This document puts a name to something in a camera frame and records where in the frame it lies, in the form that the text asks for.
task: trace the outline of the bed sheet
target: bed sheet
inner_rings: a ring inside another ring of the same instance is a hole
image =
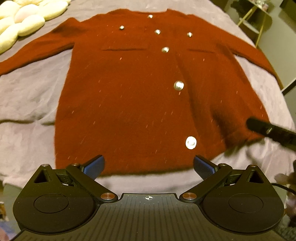
[[[74,0],[63,15],[46,22],[39,31],[17,41],[13,48],[0,55],[0,61],[69,17],[83,21],[118,8],[145,12],[170,8],[195,14],[254,45],[230,17],[209,0]],[[22,188],[41,164],[48,163],[55,168],[54,120],[71,52],[64,51],[0,77],[0,178],[4,184]],[[235,57],[265,106],[270,121],[294,131],[295,125],[276,79],[246,59]],[[212,161],[227,163],[234,169],[257,164],[272,182],[276,174],[288,174],[293,170],[294,159],[294,152],[265,138],[261,142],[227,151]],[[201,178],[191,169],[161,175],[100,177],[96,181],[119,196],[124,192],[180,195],[198,184]]]

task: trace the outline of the wrinkled sheet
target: wrinkled sheet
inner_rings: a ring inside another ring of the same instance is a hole
[[[170,8],[195,14],[254,45],[229,16],[209,0],[74,0],[63,15],[46,22],[39,31],[18,41],[9,51],[0,55],[0,61],[69,17],[83,21],[118,8],[145,12]],[[48,163],[55,168],[54,120],[71,52],[64,51],[0,77],[0,177],[4,184],[22,188],[41,164]],[[265,106],[270,121],[294,131],[291,114],[276,79],[247,60],[236,58]],[[294,152],[265,138],[253,145],[225,152],[212,161],[216,164],[227,163],[234,169],[245,169],[249,164],[257,164],[274,182],[276,174],[292,171],[294,159]],[[119,196],[124,192],[176,193],[179,196],[202,180],[191,169],[161,175],[101,177],[96,181]]]

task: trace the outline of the ribbed black surface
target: ribbed black surface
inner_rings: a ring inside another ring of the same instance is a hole
[[[239,235],[211,224],[195,204],[174,194],[124,194],[103,204],[86,225],[69,233],[38,235],[24,231],[15,241],[283,241],[274,231]]]

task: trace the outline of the cardigan's right sleeve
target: cardigan's right sleeve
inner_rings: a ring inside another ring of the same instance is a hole
[[[31,41],[15,55],[0,63],[0,76],[62,51],[72,49],[75,39],[85,32],[82,23],[69,18],[49,33]]]

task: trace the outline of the garment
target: garment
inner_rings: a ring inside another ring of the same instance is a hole
[[[261,139],[246,128],[249,117],[269,121],[234,58],[276,76],[264,54],[194,15],[118,9],[83,22],[69,18],[1,62],[0,75],[67,49],[57,168],[101,154],[102,176],[190,169],[195,155],[211,160]],[[196,140],[189,148],[188,137]]]

